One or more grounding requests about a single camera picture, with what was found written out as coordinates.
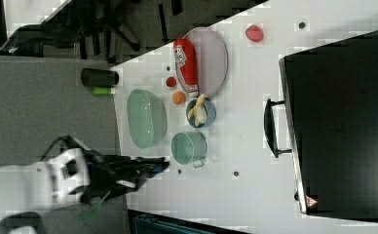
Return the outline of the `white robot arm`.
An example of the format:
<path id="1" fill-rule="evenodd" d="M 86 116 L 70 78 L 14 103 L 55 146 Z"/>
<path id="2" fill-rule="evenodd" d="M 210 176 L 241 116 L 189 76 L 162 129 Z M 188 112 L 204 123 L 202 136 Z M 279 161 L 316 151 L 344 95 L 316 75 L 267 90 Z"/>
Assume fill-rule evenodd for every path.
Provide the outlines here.
<path id="1" fill-rule="evenodd" d="M 73 148 L 47 161 L 0 167 L 0 211 L 47 211 L 121 196 L 169 165 L 163 157 L 104 156 Z"/>

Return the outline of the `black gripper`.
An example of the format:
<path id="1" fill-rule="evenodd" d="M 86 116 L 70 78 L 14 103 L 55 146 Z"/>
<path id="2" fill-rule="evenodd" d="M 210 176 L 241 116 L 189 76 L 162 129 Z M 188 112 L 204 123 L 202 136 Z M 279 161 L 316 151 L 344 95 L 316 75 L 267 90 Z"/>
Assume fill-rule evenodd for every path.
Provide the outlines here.
<path id="1" fill-rule="evenodd" d="M 147 179 L 164 172 L 170 163 L 164 157 L 144 158 L 118 155 L 85 156 L 90 184 L 86 187 L 81 202 L 91 204 L 92 199 L 107 199 L 137 191 Z"/>

